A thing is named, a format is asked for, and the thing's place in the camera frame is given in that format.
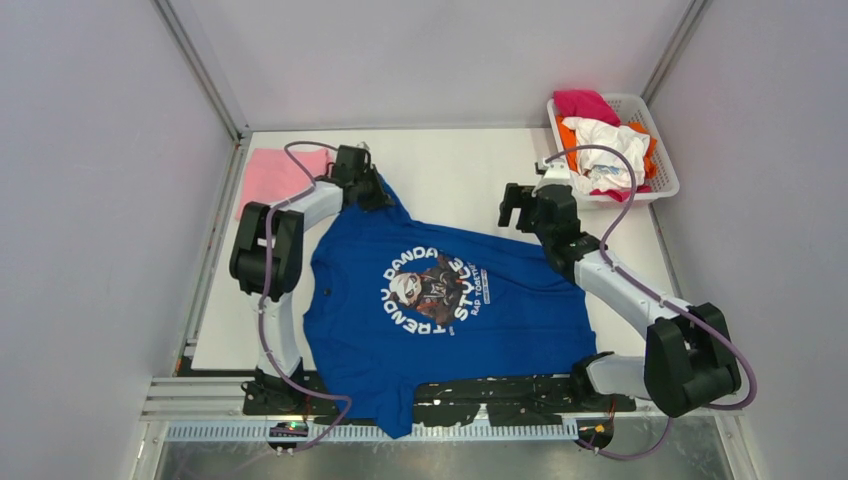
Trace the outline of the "blue printed t shirt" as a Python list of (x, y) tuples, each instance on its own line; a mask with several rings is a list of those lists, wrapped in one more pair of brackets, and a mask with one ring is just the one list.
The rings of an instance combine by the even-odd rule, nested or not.
[(584, 292), (535, 244), (350, 206), (311, 259), (303, 328), (351, 419), (399, 438), (430, 382), (564, 374), (597, 351)]

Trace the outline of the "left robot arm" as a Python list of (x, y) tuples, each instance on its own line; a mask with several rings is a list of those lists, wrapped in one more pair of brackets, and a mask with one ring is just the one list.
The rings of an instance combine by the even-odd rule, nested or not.
[(318, 395), (306, 384), (293, 308), (306, 232), (348, 207), (372, 211), (393, 203), (364, 144), (299, 140), (254, 152), (229, 260), (230, 276), (256, 302), (260, 353), (242, 386), (245, 413), (300, 413)]

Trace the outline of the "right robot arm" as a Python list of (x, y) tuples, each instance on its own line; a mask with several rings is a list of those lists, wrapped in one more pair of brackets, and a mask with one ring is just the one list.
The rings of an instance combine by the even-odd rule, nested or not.
[(603, 240), (583, 231), (570, 186), (507, 184), (498, 224), (512, 220), (537, 237), (554, 272), (604, 302), (645, 341), (641, 356), (602, 352), (577, 362), (570, 385), (577, 406), (596, 410), (610, 395), (622, 395), (647, 399), (678, 418), (701, 407), (719, 410), (719, 399), (754, 384), (742, 377), (721, 310), (649, 288)]

